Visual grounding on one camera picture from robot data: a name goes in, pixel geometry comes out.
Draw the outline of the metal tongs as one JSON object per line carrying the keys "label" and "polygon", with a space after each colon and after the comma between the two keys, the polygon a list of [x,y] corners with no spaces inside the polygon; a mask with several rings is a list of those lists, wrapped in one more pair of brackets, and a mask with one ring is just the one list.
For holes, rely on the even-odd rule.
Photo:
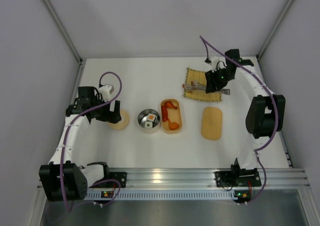
{"label": "metal tongs", "polygon": [[[206,85],[201,84],[201,83],[198,83],[197,87],[193,87],[193,86],[191,86],[191,84],[184,83],[184,84],[182,84],[182,87],[185,91],[188,91],[188,92],[193,92],[193,91],[204,91],[205,92],[206,91]],[[215,93],[230,95],[231,91],[230,91],[230,89],[221,89],[219,91],[215,91]]]}

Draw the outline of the orange toy fried piece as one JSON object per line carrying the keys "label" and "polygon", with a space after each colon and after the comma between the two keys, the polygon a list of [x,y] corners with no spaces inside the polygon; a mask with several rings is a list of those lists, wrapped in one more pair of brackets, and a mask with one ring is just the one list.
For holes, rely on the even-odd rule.
{"label": "orange toy fried piece", "polygon": [[178,107],[174,105],[174,103],[172,101],[166,101],[164,103],[164,106],[168,109],[174,109],[174,110],[177,110]]}

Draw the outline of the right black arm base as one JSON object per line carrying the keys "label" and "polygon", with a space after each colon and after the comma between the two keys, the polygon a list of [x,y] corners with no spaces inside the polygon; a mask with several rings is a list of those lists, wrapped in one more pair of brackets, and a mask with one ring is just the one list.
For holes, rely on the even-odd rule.
{"label": "right black arm base", "polygon": [[218,187],[259,187],[262,185],[260,175],[254,170],[242,170],[240,172],[218,171],[214,173]]}

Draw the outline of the green sushi roll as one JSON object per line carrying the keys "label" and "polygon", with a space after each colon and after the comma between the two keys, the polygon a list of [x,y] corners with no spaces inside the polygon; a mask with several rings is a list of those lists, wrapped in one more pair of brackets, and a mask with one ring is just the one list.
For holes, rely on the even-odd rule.
{"label": "green sushi roll", "polygon": [[152,129],[152,128],[153,128],[153,123],[150,122],[150,121],[146,121],[146,122],[144,123],[144,128],[146,128],[146,129]]}

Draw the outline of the oblong tan lunch box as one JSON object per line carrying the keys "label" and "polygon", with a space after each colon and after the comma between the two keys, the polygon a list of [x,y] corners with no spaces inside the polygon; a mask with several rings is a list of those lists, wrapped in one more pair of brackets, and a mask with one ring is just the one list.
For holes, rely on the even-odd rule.
{"label": "oblong tan lunch box", "polygon": [[165,99],[161,102],[160,104],[160,109],[161,106],[165,104],[166,101],[172,101],[175,106],[177,106],[177,110],[174,109],[167,109],[168,111],[168,119],[170,119],[171,122],[176,122],[179,124],[179,129],[177,130],[170,130],[168,121],[163,122],[162,121],[162,110],[161,110],[161,123],[162,123],[162,128],[166,134],[176,134],[179,133],[182,129],[183,123],[182,123],[182,115],[181,115],[181,109],[179,102],[176,99]]}

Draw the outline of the orange sushi roll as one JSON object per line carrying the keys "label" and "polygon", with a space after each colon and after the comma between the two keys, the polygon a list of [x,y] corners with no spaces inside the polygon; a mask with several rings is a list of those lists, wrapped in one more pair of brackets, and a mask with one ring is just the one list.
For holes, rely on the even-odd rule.
{"label": "orange sushi roll", "polygon": [[149,113],[147,115],[147,121],[155,122],[157,120],[157,116],[155,114]]}

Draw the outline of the bamboo sushi mat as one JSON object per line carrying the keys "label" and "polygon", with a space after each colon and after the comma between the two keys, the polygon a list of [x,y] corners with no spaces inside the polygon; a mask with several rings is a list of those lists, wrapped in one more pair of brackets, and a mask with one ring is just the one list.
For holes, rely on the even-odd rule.
{"label": "bamboo sushi mat", "polygon": [[[186,76],[184,85],[191,85],[192,82],[199,82],[202,85],[206,85],[205,72],[191,69],[188,67],[186,69]],[[187,91],[184,90],[183,97],[195,101],[201,102],[221,102],[222,95],[220,93],[209,93],[206,94],[205,91],[196,90],[196,91]]]}

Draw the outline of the red toy shrimp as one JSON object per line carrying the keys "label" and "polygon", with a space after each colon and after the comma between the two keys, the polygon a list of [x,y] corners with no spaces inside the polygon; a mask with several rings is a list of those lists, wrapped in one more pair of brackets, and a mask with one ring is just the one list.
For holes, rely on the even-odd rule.
{"label": "red toy shrimp", "polygon": [[168,109],[165,105],[161,106],[161,115],[162,115],[162,121],[166,122],[168,120]]}

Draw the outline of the aluminium mounting rail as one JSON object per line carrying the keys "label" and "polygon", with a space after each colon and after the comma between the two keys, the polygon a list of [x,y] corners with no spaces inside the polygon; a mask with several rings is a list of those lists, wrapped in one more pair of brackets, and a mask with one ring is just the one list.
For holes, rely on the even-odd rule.
{"label": "aluminium mounting rail", "polygon": [[[111,168],[110,172],[125,181],[126,190],[214,190],[220,189],[213,168]],[[309,187],[307,175],[297,168],[259,168],[265,189]]]}

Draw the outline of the oblong tan box lid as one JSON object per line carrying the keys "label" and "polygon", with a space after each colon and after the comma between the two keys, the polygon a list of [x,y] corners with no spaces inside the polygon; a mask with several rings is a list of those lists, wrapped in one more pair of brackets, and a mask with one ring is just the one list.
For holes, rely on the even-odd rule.
{"label": "oblong tan box lid", "polygon": [[219,140],[222,135],[222,121],[223,114],[219,108],[206,107],[202,115],[202,136],[208,140]]}

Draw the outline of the orange toy chicken leg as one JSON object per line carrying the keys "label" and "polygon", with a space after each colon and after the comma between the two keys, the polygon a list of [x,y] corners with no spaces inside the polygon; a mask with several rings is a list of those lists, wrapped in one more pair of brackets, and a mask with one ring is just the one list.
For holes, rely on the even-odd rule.
{"label": "orange toy chicken leg", "polygon": [[170,119],[167,120],[168,121],[168,126],[170,130],[177,130],[179,129],[179,124],[176,122],[171,122]]}

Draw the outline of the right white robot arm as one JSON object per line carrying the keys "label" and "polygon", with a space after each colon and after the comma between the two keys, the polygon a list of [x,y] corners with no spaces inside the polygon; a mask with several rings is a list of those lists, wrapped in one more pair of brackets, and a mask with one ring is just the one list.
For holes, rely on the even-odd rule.
{"label": "right white robot arm", "polygon": [[283,127],[286,99],[273,93],[262,81],[250,59],[243,59],[238,49],[223,54],[224,61],[207,57],[211,70],[205,72],[205,92],[222,92],[228,82],[236,80],[246,92],[250,106],[245,118],[247,132],[253,136],[244,156],[239,156],[229,171],[217,173],[219,187],[260,186],[257,167],[261,165],[260,152],[271,144],[276,133]]}

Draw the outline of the round steel container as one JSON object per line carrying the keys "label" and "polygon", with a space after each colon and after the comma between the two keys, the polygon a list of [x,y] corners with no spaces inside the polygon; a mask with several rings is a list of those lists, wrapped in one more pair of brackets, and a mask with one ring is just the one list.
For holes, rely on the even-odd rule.
{"label": "round steel container", "polygon": [[137,122],[142,132],[153,134],[161,126],[161,117],[158,111],[154,109],[144,109],[137,116]]}

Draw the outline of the round tan lid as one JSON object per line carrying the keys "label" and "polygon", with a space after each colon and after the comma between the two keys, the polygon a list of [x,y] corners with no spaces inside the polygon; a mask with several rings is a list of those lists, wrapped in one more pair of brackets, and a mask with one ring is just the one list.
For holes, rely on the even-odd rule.
{"label": "round tan lid", "polygon": [[113,130],[122,130],[128,126],[130,121],[130,116],[128,112],[124,109],[120,110],[121,120],[118,123],[108,123],[109,127]]}

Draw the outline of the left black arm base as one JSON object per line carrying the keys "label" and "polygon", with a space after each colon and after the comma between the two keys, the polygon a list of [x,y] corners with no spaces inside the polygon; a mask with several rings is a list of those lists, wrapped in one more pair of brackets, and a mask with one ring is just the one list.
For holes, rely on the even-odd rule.
{"label": "left black arm base", "polygon": [[108,173],[102,180],[109,180],[108,182],[103,182],[102,184],[99,185],[99,187],[104,187],[104,188],[118,188],[118,184],[114,181],[111,181],[111,179],[114,179],[118,181],[121,185],[121,188],[126,188],[127,184],[127,172],[125,171],[119,171],[119,172],[113,172],[111,171]]}

